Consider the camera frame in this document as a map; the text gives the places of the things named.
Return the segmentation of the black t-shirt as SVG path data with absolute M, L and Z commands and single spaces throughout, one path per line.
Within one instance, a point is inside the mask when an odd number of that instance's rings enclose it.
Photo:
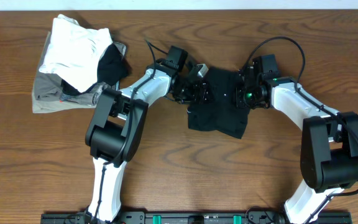
M 204 77 L 211 100 L 192 103 L 188 108 L 188 128 L 219 131 L 240 139 L 247 127 L 250 109 L 236 106 L 236 88 L 243 81 L 237 72 L 212 67 Z

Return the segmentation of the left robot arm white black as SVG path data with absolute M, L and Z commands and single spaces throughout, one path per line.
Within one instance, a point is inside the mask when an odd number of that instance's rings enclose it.
M 139 147 L 148 108 L 181 85 L 177 75 L 177 66 L 155 63 L 131 86 L 102 92 L 85 136 L 95 171 L 86 222 L 117 219 L 124 170 Z

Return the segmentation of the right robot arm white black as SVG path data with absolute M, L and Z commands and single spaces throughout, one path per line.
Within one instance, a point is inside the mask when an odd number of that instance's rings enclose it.
M 318 101 L 292 78 L 253 80 L 236 88 L 236 103 L 274 108 L 301 130 L 303 180 L 275 222 L 311 223 L 335 197 L 358 194 L 358 115 Z

